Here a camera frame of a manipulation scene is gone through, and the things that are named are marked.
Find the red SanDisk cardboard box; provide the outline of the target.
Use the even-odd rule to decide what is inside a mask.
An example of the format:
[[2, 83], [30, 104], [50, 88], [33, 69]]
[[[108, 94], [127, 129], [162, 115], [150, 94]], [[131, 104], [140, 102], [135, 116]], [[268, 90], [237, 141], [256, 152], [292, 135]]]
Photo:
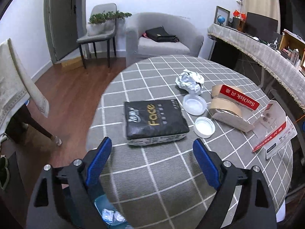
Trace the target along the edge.
[[244, 133], [247, 133], [254, 128], [254, 123], [249, 120], [254, 118], [254, 114], [258, 111], [260, 106], [259, 102], [225, 84], [222, 86], [217, 98], [234, 102], [241, 109], [242, 116], [239, 117], [227, 111], [218, 111], [212, 114], [209, 110], [213, 119], [225, 123]]

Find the grey checked tablecloth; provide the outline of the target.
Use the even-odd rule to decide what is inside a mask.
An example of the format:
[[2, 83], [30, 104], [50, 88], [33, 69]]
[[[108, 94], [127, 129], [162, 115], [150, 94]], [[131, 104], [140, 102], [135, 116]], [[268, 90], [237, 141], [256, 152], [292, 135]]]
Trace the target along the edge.
[[197, 138], [193, 130], [180, 141], [144, 147], [129, 146], [125, 135], [124, 103], [157, 99], [182, 102], [185, 92], [175, 79], [185, 69], [204, 77], [202, 97], [206, 102], [211, 101], [211, 90], [218, 84], [237, 86], [257, 100], [259, 107], [250, 122], [269, 103], [250, 79], [202, 58], [153, 57], [118, 74], [101, 96], [86, 148], [96, 148], [106, 136], [112, 140], [101, 183], [109, 201], [134, 228], [195, 228], [215, 194], [193, 155], [192, 144]]

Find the small blue globe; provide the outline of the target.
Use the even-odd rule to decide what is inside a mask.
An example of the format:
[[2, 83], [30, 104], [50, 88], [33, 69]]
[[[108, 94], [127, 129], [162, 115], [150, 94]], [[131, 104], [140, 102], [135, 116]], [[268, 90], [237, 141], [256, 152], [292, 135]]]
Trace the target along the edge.
[[220, 26], [224, 26], [226, 23], [226, 19], [225, 17], [218, 15], [217, 17], [217, 24], [219, 24]]

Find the dark wooden table leg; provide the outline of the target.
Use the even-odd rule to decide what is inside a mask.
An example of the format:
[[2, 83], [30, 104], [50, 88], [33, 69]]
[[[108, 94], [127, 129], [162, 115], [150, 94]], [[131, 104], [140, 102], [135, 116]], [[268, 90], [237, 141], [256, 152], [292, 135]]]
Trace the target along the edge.
[[51, 133], [49, 133], [44, 127], [42, 127], [39, 123], [37, 123], [31, 116], [30, 111], [28, 110], [27, 106], [23, 104], [18, 111], [16, 112], [16, 116], [19, 120], [23, 123], [26, 123], [36, 129], [38, 132], [46, 136], [52, 142], [54, 142], [57, 146], [62, 145], [62, 140]]

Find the crumpled silver foil ball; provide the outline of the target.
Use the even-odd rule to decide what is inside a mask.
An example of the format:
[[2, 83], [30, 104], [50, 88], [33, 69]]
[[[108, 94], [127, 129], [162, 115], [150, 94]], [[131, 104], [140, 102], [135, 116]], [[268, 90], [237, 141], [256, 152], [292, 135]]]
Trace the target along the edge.
[[189, 94], [200, 95], [204, 91], [204, 77], [198, 72], [184, 69], [181, 74], [176, 77], [176, 85]]

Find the brown tape roll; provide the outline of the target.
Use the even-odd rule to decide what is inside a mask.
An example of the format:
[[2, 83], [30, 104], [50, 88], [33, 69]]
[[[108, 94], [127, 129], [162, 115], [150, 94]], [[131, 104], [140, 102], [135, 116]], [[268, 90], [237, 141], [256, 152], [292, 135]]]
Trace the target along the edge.
[[242, 111], [238, 105], [236, 105], [234, 102], [231, 102], [229, 100], [222, 99], [222, 98], [213, 98], [211, 100], [209, 110], [212, 114], [214, 114], [218, 111], [227, 111], [236, 116], [239, 116], [239, 117], [242, 116]]
[[[212, 98], [216, 98], [218, 97], [218, 94], [220, 93], [220, 90], [222, 88], [223, 84], [218, 84], [218, 85], [215, 85], [212, 87], [212, 92], [211, 92], [211, 97]], [[243, 93], [243, 90], [237, 86], [231, 86], [231, 85], [228, 85], [228, 87], [230, 88], [233, 88], [241, 93]]]

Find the wooden shelf box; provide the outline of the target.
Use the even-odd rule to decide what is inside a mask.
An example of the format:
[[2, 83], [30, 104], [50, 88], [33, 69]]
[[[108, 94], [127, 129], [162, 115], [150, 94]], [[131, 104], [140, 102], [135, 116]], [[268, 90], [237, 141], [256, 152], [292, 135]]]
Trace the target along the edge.
[[304, 69], [304, 40], [289, 30], [284, 29], [278, 50], [294, 66]]

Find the black monitor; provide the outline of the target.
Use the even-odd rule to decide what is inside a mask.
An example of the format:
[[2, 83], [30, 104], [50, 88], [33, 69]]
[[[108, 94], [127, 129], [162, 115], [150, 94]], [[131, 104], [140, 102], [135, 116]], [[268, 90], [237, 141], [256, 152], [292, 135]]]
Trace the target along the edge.
[[276, 40], [276, 33], [278, 29], [278, 20], [273, 18], [248, 12], [246, 16], [244, 33], [260, 40], [271, 43]]

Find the teal trash bin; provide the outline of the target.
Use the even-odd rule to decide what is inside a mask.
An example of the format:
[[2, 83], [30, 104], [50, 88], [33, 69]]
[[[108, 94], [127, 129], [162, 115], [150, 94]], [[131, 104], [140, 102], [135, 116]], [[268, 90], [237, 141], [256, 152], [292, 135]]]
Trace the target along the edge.
[[133, 229], [126, 218], [109, 202], [107, 196], [101, 195], [94, 200], [103, 222], [110, 229]]

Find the white plastic lid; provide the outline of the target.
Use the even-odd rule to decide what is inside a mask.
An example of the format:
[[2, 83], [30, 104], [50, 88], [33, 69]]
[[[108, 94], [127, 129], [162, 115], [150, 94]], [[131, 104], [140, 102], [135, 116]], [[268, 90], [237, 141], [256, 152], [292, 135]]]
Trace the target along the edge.
[[198, 117], [195, 120], [193, 130], [197, 136], [203, 139], [210, 138], [216, 130], [212, 120], [207, 117]]

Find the framed picture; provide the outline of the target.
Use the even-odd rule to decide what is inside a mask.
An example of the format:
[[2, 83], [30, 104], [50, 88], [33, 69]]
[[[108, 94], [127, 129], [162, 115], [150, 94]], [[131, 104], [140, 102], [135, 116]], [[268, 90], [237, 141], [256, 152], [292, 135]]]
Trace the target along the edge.
[[225, 23], [224, 26], [228, 26], [229, 20], [230, 20], [230, 11], [225, 9], [225, 8], [222, 8], [220, 6], [217, 6], [215, 16], [214, 16], [214, 24], [217, 24], [218, 15], [221, 15], [221, 16], [225, 17], [226, 23]]

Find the grey dining chair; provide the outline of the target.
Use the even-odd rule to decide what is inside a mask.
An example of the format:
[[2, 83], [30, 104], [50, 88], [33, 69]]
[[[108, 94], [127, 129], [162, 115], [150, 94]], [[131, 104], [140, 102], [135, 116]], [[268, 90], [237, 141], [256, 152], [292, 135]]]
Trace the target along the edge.
[[[115, 3], [107, 3], [107, 4], [100, 4], [96, 5], [92, 11], [91, 15], [94, 19], [98, 19], [98, 14], [102, 15], [111, 15], [117, 12], [117, 6]], [[82, 51], [82, 46], [84, 44], [92, 44], [94, 47], [94, 55], [97, 58], [97, 51], [96, 51], [96, 42], [103, 42], [107, 43], [107, 62], [108, 67], [110, 68], [110, 41], [113, 43], [113, 51], [114, 57], [116, 57], [116, 43], [115, 43], [115, 36], [117, 32], [116, 27], [116, 19], [106, 19], [105, 22], [102, 23], [88, 23], [86, 24], [86, 34], [81, 36], [79, 39], [76, 40], [78, 44], [78, 48], [80, 50], [82, 64], [85, 69], [87, 69], [87, 65], [85, 63], [84, 54]]]

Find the clear plastic lid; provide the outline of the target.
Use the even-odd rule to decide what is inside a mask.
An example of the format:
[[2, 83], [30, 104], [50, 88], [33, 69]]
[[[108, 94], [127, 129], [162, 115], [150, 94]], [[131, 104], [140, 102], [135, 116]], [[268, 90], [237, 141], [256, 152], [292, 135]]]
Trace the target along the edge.
[[182, 101], [184, 110], [194, 116], [202, 115], [207, 109], [206, 101], [199, 95], [187, 94]]

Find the brown tape roll rear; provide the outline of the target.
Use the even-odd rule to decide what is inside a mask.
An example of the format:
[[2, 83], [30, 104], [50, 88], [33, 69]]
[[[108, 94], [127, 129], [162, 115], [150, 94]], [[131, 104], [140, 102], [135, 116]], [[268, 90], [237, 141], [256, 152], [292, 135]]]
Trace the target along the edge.
[[[215, 85], [212, 87], [212, 92], [211, 92], [211, 97], [212, 98], [216, 98], [218, 97], [218, 94], [220, 93], [220, 90], [222, 88], [223, 84], [218, 84], [218, 85]], [[228, 85], [228, 87], [230, 88], [233, 88], [241, 93], [243, 93], [243, 90], [237, 86], [231, 86], [231, 85]]]

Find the potted green plant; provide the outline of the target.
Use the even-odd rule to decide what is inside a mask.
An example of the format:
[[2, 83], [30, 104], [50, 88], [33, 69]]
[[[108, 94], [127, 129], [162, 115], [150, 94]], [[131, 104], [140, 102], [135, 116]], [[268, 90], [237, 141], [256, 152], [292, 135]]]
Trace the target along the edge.
[[104, 11], [92, 14], [86, 26], [87, 35], [95, 36], [111, 31], [115, 27], [116, 20], [124, 20], [130, 16], [132, 16], [131, 13], [121, 11]]

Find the beige lace sideboard runner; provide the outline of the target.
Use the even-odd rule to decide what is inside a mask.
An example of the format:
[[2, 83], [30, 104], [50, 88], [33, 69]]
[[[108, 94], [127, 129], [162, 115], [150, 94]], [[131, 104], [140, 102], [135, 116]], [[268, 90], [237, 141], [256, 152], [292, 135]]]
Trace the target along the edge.
[[281, 54], [269, 46], [232, 28], [212, 24], [207, 29], [214, 36], [252, 58], [273, 76], [304, 110], [304, 76]]

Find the beige tablecloth on left table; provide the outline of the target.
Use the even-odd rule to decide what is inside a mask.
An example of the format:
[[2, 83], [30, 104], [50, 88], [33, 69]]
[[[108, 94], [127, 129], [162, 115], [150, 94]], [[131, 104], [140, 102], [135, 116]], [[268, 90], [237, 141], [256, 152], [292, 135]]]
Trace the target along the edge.
[[50, 105], [25, 70], [10, 38], [1, 43], [1, 134], [14, 114], [31, 99], [48, 117]]

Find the black handbag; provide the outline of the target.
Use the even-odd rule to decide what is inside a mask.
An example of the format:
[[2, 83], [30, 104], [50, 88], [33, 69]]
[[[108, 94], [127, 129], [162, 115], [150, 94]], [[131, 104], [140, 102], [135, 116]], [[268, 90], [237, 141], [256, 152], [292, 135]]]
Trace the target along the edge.
[[177, 36], [167, 33], [163, 26], [146, 30], [142, 36], [155, 42], [179, 42]]

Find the SanDisk blister package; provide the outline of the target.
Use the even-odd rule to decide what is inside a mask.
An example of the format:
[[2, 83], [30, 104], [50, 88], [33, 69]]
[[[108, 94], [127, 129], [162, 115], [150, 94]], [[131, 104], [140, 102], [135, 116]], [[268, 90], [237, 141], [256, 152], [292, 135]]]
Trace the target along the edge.
[[264, 149], [267, 160], [297, 136], [294, 124], [279, 103], [274, 100], [268, 103], [261, 116], [254, 123], [253, 132], [258, 138], [258, 144], [252, 152]]

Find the grey door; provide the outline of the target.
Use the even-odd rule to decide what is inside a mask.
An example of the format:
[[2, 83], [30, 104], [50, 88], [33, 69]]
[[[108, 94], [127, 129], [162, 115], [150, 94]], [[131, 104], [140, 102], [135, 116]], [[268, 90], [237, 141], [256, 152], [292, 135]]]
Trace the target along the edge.
[[85, 34], [86, 0], [44, 0], [44, 27], [53, 64], [78, 48]]

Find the brown tape roll front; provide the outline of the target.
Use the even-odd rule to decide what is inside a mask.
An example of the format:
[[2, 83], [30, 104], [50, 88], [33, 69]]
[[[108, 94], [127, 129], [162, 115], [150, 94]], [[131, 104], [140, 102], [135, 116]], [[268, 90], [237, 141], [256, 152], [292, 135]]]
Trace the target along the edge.
[[231, 102], [229, 100], [222, 99], [222, 98], [213, 98], [211, 100], [209, 110], [212, 114], [214, 114], [218, 111], [227, 111], [236, 116], [239, 116], [239, 117], [242, 116], [242, 111], [238, 105], [236, 105], [234, 102]]

